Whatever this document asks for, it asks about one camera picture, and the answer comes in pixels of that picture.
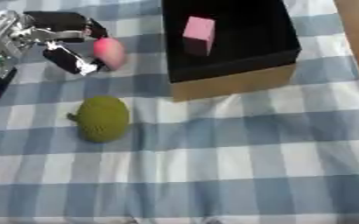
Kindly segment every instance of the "green spiky ball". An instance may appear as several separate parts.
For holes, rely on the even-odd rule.
[[[78,124],[86,140],[95,143],[115,140],[129,125],[129,110],[122,101],[109,95],[87,99],[76,115],[68,114],[67,117]]]

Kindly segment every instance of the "black box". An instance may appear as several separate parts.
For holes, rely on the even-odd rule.
[[[298,57],[299,41],[282,0],[162,1],[172,84],[292,65]],[[215,20],[209,56],[184,51],[182,34],[191,16]]]

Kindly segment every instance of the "cardboard box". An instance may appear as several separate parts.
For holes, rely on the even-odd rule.
[[[163,0],[168,73],[175,101],[285,85],[300,45],[281,0]],[[208,56],[184,50],[189,17],[212,18]]]

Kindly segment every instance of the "blue and white checkered cloth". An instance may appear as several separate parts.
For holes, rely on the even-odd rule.
[[[333,0],[285,4],[303,47],[291,85],[173,103],[159,0],[0,0],[78,11],[129,53],[79,79],[27,55],[0,100],[0,223],[359,223],[359,70]],[[66,113],[106,94],[129,132],[80,140]]]

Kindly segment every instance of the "pink ball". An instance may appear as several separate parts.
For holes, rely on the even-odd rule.
[[[115,38],[100,38],[94,42],[94,56],[112,70],[125,63],[125,49]]]

